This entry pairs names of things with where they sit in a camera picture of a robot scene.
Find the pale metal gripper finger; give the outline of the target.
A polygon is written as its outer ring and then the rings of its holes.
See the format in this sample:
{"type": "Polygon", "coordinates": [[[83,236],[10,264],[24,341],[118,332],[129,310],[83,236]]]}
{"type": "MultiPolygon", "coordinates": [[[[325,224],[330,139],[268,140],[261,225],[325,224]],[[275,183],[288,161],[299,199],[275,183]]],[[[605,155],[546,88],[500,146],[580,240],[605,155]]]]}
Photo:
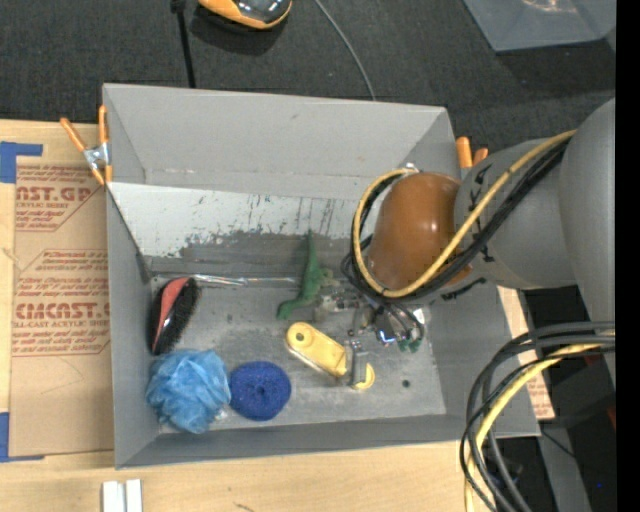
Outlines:
{"type": "Polygon", "coordinates": [[[350,386],[368,386],[370,383],[368,352],[358,340],[350,340],[350,386]]]}
{"type": "Polygon", "coordinates": [[[346,312],[350,307],[350,301],[344,292],[324,294],[319,297],[314,306],[313,319],[324,321],[332,314],[346,312]]]}

